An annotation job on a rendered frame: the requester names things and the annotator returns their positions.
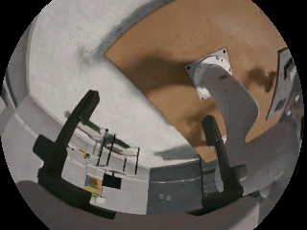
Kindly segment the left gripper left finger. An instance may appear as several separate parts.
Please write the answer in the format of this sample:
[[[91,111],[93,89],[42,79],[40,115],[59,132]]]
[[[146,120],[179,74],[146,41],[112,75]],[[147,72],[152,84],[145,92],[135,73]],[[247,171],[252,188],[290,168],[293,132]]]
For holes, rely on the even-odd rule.
[[[38,169],[38,184],[70,206],[82,208],[85,211],[89,210],[89,200],[91,200],[92,193],[62,179],[61,173],[66,156],[68,156],[66,147],[69,145],[74,130],[76,130],[78,123],[87,126],[88,120],[99,102],[99,91],[89,89],[66,120],[56,143],[46,138],[45,135],[38,134],[32,149],[34,154],[45,161],[42,168]]]

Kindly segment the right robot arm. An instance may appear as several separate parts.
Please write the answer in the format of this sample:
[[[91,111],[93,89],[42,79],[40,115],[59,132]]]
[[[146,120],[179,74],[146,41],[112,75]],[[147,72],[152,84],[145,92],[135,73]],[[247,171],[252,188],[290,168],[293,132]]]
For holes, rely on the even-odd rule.
[[[293,115],[293,119],[295,119],[296,134],[298,134],[299,143],[302,146],[303,127],[304,127],[304,108],[297,107],[297,106],[298,104],[295,104],[295,106],[292,107],[291,114]],[[223,137],[223,141],[225,145],[226,137]],[[215,150],[215,146],[212,146],[212,149]],[[215,154],[216,154],[216,150],[215,150]],[[216,160],[218,160],[218,154],[216,154]],[[266,185],[265,188],[260,189],[260,195],[266,198],[271,188],[272,188],[272,184]]]

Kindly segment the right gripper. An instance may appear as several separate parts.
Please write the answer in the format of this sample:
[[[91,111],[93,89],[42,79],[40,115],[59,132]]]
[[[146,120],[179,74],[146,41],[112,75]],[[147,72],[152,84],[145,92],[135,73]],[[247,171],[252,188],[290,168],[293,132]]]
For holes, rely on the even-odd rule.
[[[291,107],[295,106],[296,100],[298,100],[298,97],[299,97],[299,96],[298,96],[298,92],[299,92],[299,89],[298,89],[298,91],[296,91],[295,93],[293,93],[292,98],[291,98],[291,100],[289,101],[287,108],[285,108],[285,112],[287,112],[287,115],[291,114],[291,112],[289,112],[289,111],[292,110]],[[292,106],[292,105],[293,105],[293,106]]]

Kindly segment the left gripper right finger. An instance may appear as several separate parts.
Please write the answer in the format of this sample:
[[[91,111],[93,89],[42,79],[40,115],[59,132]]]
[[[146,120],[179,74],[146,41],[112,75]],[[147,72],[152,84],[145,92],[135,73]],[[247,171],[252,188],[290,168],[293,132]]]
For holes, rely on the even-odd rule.
[[[230,168],[223,137],[214,116],[204,116],[201,123],[207,146],[215,146],[216,154],[218,154],[220,176],[224,184],[224,190],[221,193],[205,196],[202,199],[202,211],[211,212],[219,210],[219,208],[223,208],[243,196],[245,189],[241,185],[241,180],[246,179],[247,169],[245,164],[231,166]]]

